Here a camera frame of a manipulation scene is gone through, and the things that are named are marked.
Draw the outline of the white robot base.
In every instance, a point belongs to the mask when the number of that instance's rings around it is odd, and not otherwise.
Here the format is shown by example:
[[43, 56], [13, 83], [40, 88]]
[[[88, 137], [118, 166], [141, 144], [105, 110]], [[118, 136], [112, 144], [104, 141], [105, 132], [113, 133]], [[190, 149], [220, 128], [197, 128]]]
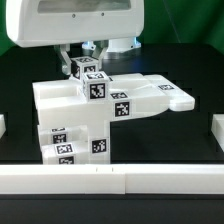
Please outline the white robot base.
[[[141, 43], [136, 37], [109, 39], [108, 49], [105, 52], [105, 60], [126, 59], [140, 54]], [[95, 49], [94, 41], [87, 41], [82, 44], [82, 53], [92, 56]]]

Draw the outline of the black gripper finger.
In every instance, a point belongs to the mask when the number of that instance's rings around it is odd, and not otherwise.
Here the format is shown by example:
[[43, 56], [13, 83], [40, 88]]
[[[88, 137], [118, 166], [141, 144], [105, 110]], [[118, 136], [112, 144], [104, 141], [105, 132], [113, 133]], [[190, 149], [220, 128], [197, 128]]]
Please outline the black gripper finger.
[[69, 57], [70, 45], [69, 44], [55, 45], [54, 49], [59, 59], [61, 60], [62, 72], [65, 75], [70, 75], [71, 74], [71, 59]]
[[98, 62], [101, 62], [108, 49], [108, 44], [109, 42], [107, 40], [94, 41], [95, 49], [92, 53], [92, 57], [97, 59]]

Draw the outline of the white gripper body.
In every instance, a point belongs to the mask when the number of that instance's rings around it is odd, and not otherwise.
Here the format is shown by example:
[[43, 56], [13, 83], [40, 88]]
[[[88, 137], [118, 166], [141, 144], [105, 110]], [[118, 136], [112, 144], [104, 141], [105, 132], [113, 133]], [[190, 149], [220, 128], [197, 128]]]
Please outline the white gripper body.
[[6, 30], [21, 47], [137, 37], [144, 0], [6, 0]]

